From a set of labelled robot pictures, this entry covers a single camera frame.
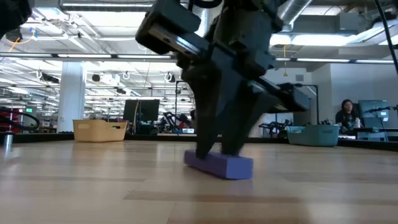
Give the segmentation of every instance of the blue bin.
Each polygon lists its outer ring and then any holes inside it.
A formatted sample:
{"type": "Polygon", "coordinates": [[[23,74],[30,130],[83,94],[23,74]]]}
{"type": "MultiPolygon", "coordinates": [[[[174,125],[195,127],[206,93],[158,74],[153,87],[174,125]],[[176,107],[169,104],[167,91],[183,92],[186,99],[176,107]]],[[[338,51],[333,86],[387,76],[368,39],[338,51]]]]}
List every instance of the blue bin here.
{"type": "Polygon", "coordinates": [[[290,144],[301,146],[333,147],[338,142],[340,127],[336,125],[288,126],[287,139],[290,144]]]}

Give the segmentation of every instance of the wooden table surface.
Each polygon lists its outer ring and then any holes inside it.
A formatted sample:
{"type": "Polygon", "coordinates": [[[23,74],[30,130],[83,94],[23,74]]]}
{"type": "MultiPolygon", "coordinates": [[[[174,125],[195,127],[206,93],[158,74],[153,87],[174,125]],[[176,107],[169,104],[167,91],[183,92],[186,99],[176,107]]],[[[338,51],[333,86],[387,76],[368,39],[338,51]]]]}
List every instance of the wooden table surface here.
{"type": "Polygon", "coordinates": [[[194,146],[64,141],[1,149],[0,223],[398,223],[398,153],[247,144],[254,178],[233,181],[186,167],[183,152],[194,146]]]}

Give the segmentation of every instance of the tan storage bin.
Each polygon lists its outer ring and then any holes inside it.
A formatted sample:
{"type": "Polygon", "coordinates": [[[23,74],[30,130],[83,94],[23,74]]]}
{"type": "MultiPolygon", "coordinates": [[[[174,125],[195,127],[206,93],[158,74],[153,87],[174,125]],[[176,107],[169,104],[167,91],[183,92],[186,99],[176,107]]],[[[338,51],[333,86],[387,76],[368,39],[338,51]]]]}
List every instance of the tan storage bin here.
{"type": "Polygon", "coordinates": [[[75,140],[80,142],[123,141],[127,123],[103,120],[73,120],[75,140]]]}

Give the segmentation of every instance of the ceiling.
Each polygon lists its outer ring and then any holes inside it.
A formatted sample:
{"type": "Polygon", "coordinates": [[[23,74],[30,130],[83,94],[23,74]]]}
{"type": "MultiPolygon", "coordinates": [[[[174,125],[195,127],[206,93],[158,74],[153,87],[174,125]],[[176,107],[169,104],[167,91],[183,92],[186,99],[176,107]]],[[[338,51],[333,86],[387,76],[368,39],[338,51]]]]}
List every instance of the ceiling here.
{"type": "MultiPolygon", "coordinates": [[[[56,7],[43,5],[43,2],[36,1],[37,8],[34,14],[26,24],[21,26],[23,34],[22,42],[14,47],[12,42],[6,38],[0,41],[0,52],[8,52],[12,48],[12,52],[45,52],[45,53],[65,53],[65,54],[153,54],[147,48],[139,45],[134,36],[140,26],[145,12],[104,12],[104,11],[68,11],[61,12],[56,7]]],[[[127,0],[107,0],[106,2],[134,2],[127,0]]],[[[391,1],[382,1],[382,5],[391,8],[391,1]]],[[[313,0],[311,5],[307,7],[297,20],[299,23],[304,22],[305,16],[322,16],[332,18],[342,13],[356,14],[360,13],[364,20],[374,19],[377,14],[374,12],[373,1],[339,1],[339,0],[313,0]]],[[[214,18],[220,9],[214,9],[211,12],[211,18],[214,18]]],[[[397,29],[396,25],[392,25],[391,29],[397,29]]],[[[307,57],[307,58],[385,58],[389,51],[385,45],[379,45],[385,41],[385,36],[381,31],[371,30],[365,40],[351,43],[347,46],[311,46],[311,45],[273,45],[270,48],[272,54],[277,57],[307,57]]],[[[299,33],[283,33],[292,40],[299,33]]],[[[61,79],[62,62],[56,60],[23,60],[20,58],[3,58],[0,63],[0,85],[41,85],[42,87],[21,88],[27,91],[30,96],[26,96],[24,91],[11,92],[10,88],[3,88],[0,95],[3,95],[1,105],[10,106],[12,100],[4,99],[5,96],[22,97],[20,104],[26,105],[33,101],[40,102],[42,111],[56,111],[57,99],[59,93],[58,85],[49,85],[37,78],[37,71],[46,73],[55,78],[61,79]]],[[[174,101],[172,98],[175,94],[175,83],[169,83],[165,79],[165,74],[175,75],[179,79],[180,69],[174,63],[159,62],[83,62],[88,71],[88,86],[136,86],[134,92],[130,92],[128,96],[151,96],[164,99],[162,100],[163,109],[165,111],[174,111],[174,101]],[[94,74],[102,77],[110,77],[110,80],[101,80],[94,82],[92,76],[94,74]]],[[[277,67],[300,67],[307,68],[312,71],[319,67],[316,63],[278,63],[277,67]]],[[[178,96],[178,112],[186,113],[193,108],[192,93],[188,86],[181,83],[181,94],[178,96]]],[[[117,99],[120,96],[115,89],[97,89],[88,88],[86,91],[86,111],[93,113],[107,113],[106,110],[98,110],[100,106],[114,110],[114,114],[123,110],[123,101],[125,98],[117,99]],[[92,99],[91,96],[103,96],[102,98],[92,99]]],[[[45,113],[53,116],[56,113],[45,113]]]]}

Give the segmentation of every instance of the desk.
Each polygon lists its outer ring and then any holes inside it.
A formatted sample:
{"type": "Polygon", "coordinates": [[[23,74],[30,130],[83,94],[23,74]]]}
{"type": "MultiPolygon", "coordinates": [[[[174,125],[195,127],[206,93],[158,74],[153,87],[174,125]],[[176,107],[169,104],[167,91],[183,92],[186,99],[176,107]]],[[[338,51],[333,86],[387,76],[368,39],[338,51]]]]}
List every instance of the desk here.
{"type": "Polygon", "coordinates": [[[398,128],[355,128],[356,139],[386,141],[388,132],[398,133],[398,128]]]}

